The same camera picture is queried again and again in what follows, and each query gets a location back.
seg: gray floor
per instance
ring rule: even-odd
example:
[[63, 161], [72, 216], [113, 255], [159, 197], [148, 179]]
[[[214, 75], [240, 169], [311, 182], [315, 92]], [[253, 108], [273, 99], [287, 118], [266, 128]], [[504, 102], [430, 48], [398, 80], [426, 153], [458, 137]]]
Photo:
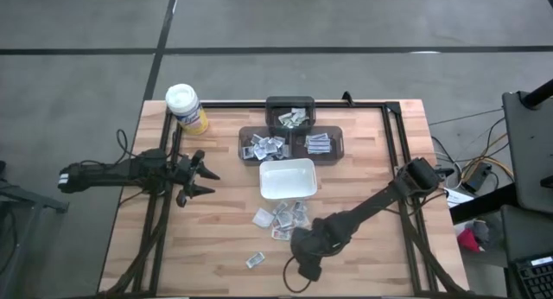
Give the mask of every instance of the gray floor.
[[[0, 0], [0, 48], [154, 48], [167, 4]], [[168, 47], [470, 45], [553, 45], [553, 10], [547, 0], [179, 0], [168, 39]], [[96, 290], [119, 189], [61, 194], [56, 177], [70, 162], [118, 157], [115, 130], [134, 136], [152, 60], [0, 55], [7, 178], [71, 201], [68, 214], [43, 216], [24, 297]], [[349, 91], [358, 99], [423, 99], [436, 122], [499, 108], [501, 93], [536, 88], [551, 69], [553, 53], [165, 56], [154, 99], [181, 82], [202, 99], [336, 99]], [[452, 155], [468, 158], [485, 146], [485, 137], [473, 139], [501, 116], [431, 131]], [[507, 151], [498, 159], [510, 164]], [[473, 255], [465, 264], [473, 290], [504, 295], [500, 269]]]

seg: white lid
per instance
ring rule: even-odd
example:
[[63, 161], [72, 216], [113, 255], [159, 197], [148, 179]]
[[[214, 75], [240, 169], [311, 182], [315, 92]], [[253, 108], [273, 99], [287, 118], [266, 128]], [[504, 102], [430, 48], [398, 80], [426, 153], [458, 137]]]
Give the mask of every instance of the white lid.
[[198, 104], [198, 96], [190, 85], [177, 84], [167, 90], [165, 102], [173, 113], [187, 113]]
[[317, 192], [315, 164], [308, 158], [262, 162], [259, 187], [266, 200], [307, 198]]

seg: wooden table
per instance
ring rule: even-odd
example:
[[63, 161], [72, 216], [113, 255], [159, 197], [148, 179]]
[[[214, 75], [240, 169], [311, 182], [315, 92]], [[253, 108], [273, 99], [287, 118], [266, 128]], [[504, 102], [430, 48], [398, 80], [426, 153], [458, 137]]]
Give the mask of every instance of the wooden table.
[[[423, 102], [400, 100], [400, 103], [412, 157], [423, 156], [435, 164]], [[134, 153], [158, 146], [164, 112], [162, 101], [144, 104]], [[206, 165], [221, 180], [199, 178], [198, 184], [217, 192], [189, 200], [184, 208], [171, 203], [158, 295], [289, 295], [283, 284], [283, 266], [291, 257], [289, 242], [272, 239], [270, 230], [251, 222], [258, 208], [271, 211], [275, 204], [266, 202], [259, 193], [258, 167], [246, 167], [238, 159], [238, 130], [248, 125], [264, 125], [264, 110], [207, 109], [207, 117], [209, 129], [201, 136], [184, 136], [181, 153], [204, 150]], [[380, 110], [318, 109], [316, 125], [339, 126], [344, 133], [346, 154], [334, 166], [316, 168], [318, 191], [307, 201], [311, 220], [355, 207], [392, 178]], [[396, 150], [401, 151], [395, 128], [394, 134]], [[126, 188], [123, 197], [135, 192], [135, 188]], [[138, 197], [119, 209], [100, 290], [112, 286], [136, 256], [147, 202], [146, 196]], [[467, 289], [445, 197], [424, 206], [423, 213], [432, 252], [449, 275]], [[263, 252], [266, 259], [249, 270], [245, 261], [257, 251]], [[420, 257], [418, 263], [425, 285]], [[148, 265], [147, 268], [145, 278], [149, 279]], [[296, 271], [294, 262], [287, 278], [292, 288], [300, 289], [306, 280]], [[359, 228], [342, 253], [322, 260], [321, 279], [311, 283], [301, 296], [410, 294], [399, 217], [381, 212]]]

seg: white bowl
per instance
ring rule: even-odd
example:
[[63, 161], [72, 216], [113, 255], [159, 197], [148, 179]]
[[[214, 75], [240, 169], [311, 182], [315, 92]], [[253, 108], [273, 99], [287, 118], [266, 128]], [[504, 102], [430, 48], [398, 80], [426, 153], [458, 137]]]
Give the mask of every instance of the white bowl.
[[266, 200], [308, 198], [317, 192], [315, 164], [307, 158], [262, 162], [259, 187]]

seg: yellow label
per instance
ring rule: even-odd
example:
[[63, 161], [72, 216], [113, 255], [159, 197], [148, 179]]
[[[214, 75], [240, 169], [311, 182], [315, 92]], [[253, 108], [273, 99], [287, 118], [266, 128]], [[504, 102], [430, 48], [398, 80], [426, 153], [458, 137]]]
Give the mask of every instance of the yellow label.
[[203, 108], [200, 108], [199, 118], [192, 123], [185, 124], [181, 120], [179, 120], [179, 123], [181, 124], [184, 132], [186, 132], [188, 135], [199, 135], [206, 131], [207, 126], [209, 126], [209, 122], [207, 122], [206, 112]]

